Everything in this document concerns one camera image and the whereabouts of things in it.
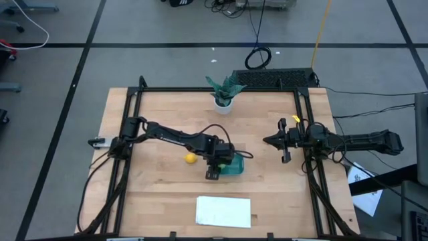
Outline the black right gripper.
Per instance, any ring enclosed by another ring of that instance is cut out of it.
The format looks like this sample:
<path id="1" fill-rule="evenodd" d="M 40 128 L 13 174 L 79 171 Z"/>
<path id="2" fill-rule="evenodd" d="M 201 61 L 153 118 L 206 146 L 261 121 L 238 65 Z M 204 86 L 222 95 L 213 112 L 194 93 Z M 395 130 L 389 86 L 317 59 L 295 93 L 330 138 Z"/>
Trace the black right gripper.
<path id="1" fill-rule="evenodd" d="M 288 148 L 298 148 L 298 144 L 302 142 L 298 127 L 289 128 L 288 130 L 286 130 L 286 127 L 286 119 L 281 118 L 278 122 L 279 131 L 274 135 L 263 138 L 263 142 L 275 147 L 277 150 L 282 150 L 282 163 L 288 163 L 292 159 Z"/>

